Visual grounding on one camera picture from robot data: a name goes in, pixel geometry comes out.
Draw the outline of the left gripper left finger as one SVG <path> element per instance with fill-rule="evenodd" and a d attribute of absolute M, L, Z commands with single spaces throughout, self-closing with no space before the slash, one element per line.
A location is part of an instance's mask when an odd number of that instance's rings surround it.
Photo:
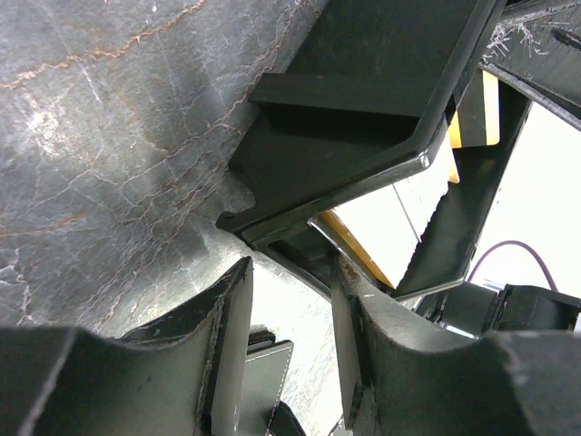
<path fill-rule="evenodd" d="M 252 294 L 246 257 L 119 339 L 76 326 L 4 327 L 1 432 L 235 434 Z"/>

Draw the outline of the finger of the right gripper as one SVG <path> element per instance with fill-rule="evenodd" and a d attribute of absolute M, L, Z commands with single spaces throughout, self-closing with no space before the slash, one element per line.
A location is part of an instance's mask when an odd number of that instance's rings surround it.
<path fill-rule="evenodd" d="M 580 3 L 508 1 L 480 67 L 580 128 Z"/>

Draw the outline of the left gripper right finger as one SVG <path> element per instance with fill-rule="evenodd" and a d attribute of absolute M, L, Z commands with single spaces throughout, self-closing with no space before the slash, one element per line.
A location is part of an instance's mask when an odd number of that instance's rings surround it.
<path fill-rule="evenodd" d="M 577 435 L 580 338 L 477 340 L 417 316 L 342 259 L 331 303 L 345 426 L 356 435 Z"/>

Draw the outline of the black plastic card bin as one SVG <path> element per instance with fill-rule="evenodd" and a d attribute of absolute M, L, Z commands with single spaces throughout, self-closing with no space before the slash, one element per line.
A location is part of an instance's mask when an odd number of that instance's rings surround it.
<path fill-rule="evenodd" d="M 352 250 L 321 214 L 426 170 L 501 1 L 330 1 L 282 74 L 250 94 L 259 115 L 229 167 L 254 205 L 217 226 L 329 296 Z"/>

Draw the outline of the black leather card holder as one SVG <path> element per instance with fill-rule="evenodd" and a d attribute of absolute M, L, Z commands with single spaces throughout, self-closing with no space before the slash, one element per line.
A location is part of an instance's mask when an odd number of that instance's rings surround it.
<path fill-rule="evenodd" d="M 268 330 L 249 336 L 241 389 L 239 435 L 303 435 L 292 409 L 282 399 L 294 344 L 278 342 Z"/>

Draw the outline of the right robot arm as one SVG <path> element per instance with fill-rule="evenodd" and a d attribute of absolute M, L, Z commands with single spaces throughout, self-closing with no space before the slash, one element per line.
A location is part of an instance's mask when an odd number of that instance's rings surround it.
<path fill-rule="evenodd" d="M 412 258 L 402 301 L 421 299 L 416 313 L 479 336 L 493 331 L 570 330 L 579 299 L 552 287 L 508 284 L 493 292 L 468 283 L 471 261 L 530 105 L 540 104 L 580 126 L 580 4 L 518 1 L 506 6 L 478 66 L 500 80 L 500 142 L 458 150 L 464 181 L 453 187 Z"/>

